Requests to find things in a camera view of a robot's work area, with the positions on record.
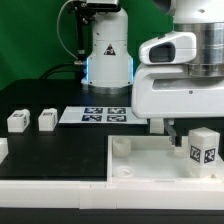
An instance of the robot logo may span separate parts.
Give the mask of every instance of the robot logo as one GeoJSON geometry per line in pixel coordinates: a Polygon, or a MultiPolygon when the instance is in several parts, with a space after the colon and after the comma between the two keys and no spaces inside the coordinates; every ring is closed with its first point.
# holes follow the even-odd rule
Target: robot logo
{"type": "Polygon", "coordinates": [[[104,55],[116,55],[113,46],[110,44],[107,48],[107,50],[105,51],[104,55]]]}

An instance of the green backdrop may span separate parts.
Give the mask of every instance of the green backdrop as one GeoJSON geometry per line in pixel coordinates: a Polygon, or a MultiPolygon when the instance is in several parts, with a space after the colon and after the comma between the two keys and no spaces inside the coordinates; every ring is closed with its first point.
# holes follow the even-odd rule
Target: green backdrop
{"type": "MultiPolygon", "coordinates": [[[[0,1],[0,89],[14,80],[38,78],[48,68],[73,61],[56,35],[56,20],[65,0],[0,1]]],[[[129,53],[138,61],[144,41],[169,32],[172,18],[163,15],[150,0],[120,0],[129,15],[129,53]]],[[[85,45],[91,52],[91,27],[84,29],[85,45]]],[[[76,54],[74,14],[64,13],[61,35],[76,54]]]]}

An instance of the white cube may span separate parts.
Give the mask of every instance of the white cube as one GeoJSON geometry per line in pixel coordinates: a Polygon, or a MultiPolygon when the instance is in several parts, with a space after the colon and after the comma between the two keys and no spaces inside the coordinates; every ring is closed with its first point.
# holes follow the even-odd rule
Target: white cube
{"type": "Polygon", "coordinates": [[[208,128],[189,132],[188,170],[197,177],[215,174],[220,134],[208,128]]]}
{"type": "Polygon", "coordinates": [[[39,131],[53,131],[57,122],[57,110],[54,108],[45,109],[38,118],[39,131]]]}
{"type": "Polygon", "coordinates": [[[30,112],[26,109],[16,110],[7,119],[8,132],[22,133],[30,123],[30,112]]]}

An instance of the black table surface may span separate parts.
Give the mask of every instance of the black table surface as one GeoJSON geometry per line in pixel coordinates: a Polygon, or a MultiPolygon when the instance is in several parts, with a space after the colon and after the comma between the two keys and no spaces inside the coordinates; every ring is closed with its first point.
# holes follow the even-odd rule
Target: black table surface
{"type": "MultiPolygon", "coordinates": [[[[127,107],[131,94],[99,95],[81,90],[72,80],[19,80],[0,91],[0,137],[8,139],[9,155],[0,166],[1,180],[106,180],[108,135],[146,135],[146,125],[58,124],[52,133],[38,131],[43,109],[66,106],[127,107]],[[28,109],[31,123],[23,134],[7,131],[7,118],[28,109]]],[[[180,119],[177,129],[186,131],[180,119]]],[[[223,129],[220,119],[199,120],[223,129]]],[[[1,208],[0,223],[223,223],[223,211],[77,210],[1,208]]]]}
{"type": "Polygon", "coordinates": [[[81,90],[72,80],[20,80],[0,92],[0,136],[8,138],[9,155],[0,166],[3,180],[103,181],[107,175],[109,135],[144,135],[145,125],[57,124],[39,132],[38,116],[66,106],[130,106],[130,93],[109,96],[81,90]],[[28,109],[31,123],[22,134],[7,132],[7,117],[28,109]]]}

